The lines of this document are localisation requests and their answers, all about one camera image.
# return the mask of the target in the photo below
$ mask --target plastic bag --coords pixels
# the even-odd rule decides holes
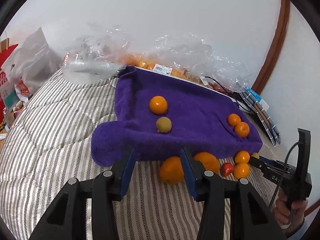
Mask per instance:
[[[138,67],[150,70],[155,68],[155,64],[172,67],[171,75],[208,88],[212,85],[208,85],[205,76],[212,77],[231,91],[241,91],[251,84],[251,74],[244,64],[217,55],[196,35],[189,34],[178,39],[164,36],[156,42],[153,49],[140,56]]]
[[[27,102],[28,97],[59,69],[59,62],[39,28],[18,45],[2,69],[8,81],[14,84],[20,100]]]
[[[74,84],[94,84],[117,74],[130,55],[128,34],[118,28],[78,38],[68,50],[62,64],[63,78]]]

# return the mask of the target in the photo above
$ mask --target quilted bedspread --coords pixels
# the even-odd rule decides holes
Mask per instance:
[[[29,238],[69,178],[92,179],[108,169],[92,160],[91,136],[98,124],[116,120],[117,81],[113,77],[94,85],[75,85],[64,80],[59,70],[14,122],[0,151],[0,214],[17,239]],[[281,157],[280,148],[257,130],[263,141],[260,155]],[[193,201],[184,182],[175,186],[161,182],[160,164],[137,162],[127,195],[114,202],[120,239],[196,239],[203,205]],[[274,185],[255,168],[248,179],[268,203]],[[90,209],[88,200],[87,239],[92,239]],[[229,239],[229,218],[226,199],[224,239]]]

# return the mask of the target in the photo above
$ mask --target black cable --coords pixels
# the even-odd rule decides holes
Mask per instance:
[[[212,77],[205,77],[205,78],[210,78],[210,79],[212,79],[214,82],[216,82],[216,83],[225,91],[225,93],[226,93],[229,97],[233,98],[232,95],[230,95],[230,92],[228,92],[228,91],[224,88],[224,86],[222,86],[222,85],[221,85],[218,81],[216,81],[214,78],[212,78]],[[247,111],[247,112],[249,112],[249,113],[251,112],[250,108],[249,108],[249,110],[245,109],[243,106],[241,106],[241,105],[239,104],[239,102],[238,102],[237,99],[235,99],[235,98],[233,98],[233,99],[236,101],[236,103],[238,104],[239,107],[241,107],[242,109],[244,109],[245,111]]]
[[[286,158],[285,158],[285,160],[284,160],[284,166],[283,166],[283,170],[282,170],[282,172],[281,172],[280,180],[279,180],[279,183],[278,183],[277,186],[276,186],[275,192],[273,193],[273,196],[272,196],[271,201],[270,201],[270,203],[269,203],[269,208],[272,207],[273,202],[275,201],[276,195],[277,195],[277,193],[278,193],[278,190],[279,190],[279,188],[280,188],[280,186],[281,186],[281,184],[282,184],[282,181],[283,181],[283,178],[284,178],[284,174],[285,174],[285,169],[286,169],[286,167],[287,167],[287,162],[288,162],[289,155],[290,155],[290,153],[292,152],[292,150],[293,150],[298,144],[299,144],[299,142],[296,142],[294,145],[292,145],[292,147],[290,148],[290,150],[289,150],[288,153],[287,153],[287,156],[286,156]]]

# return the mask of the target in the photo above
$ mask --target purple towel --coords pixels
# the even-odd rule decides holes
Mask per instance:
[[[172,121],[168,134],[157,132],[156,120],[161,116],[149,109],[149,101],[158,95],[168,102],[165,116]],[[92,135],[92,158],[101,166],[121,158],[125,145],[134,147],[136,161],[179,156],[180,145],[187,146],[193,155],[205,151],[217,158],[232,157],[240,150],[258,152],[262,146],[256,128],[230,98],[131,66],[119,73],[115,111],[118,121],[98,125]],[[227,117],[232,113],[249,124],[247,138],[240,138],[228,125]]]

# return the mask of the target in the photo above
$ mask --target human hand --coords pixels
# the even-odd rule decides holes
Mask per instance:
[[[292,203],[291,211],[286,207],[285,202],[287,201],[287,196],[284,191],[280,188],[278,199],[276,200],[276,207],[273,210],[278,225],[290,226],[285,230],[286,234],[295,232],[303,223],[304,212],[308,205],[308,200],[296,200]]]

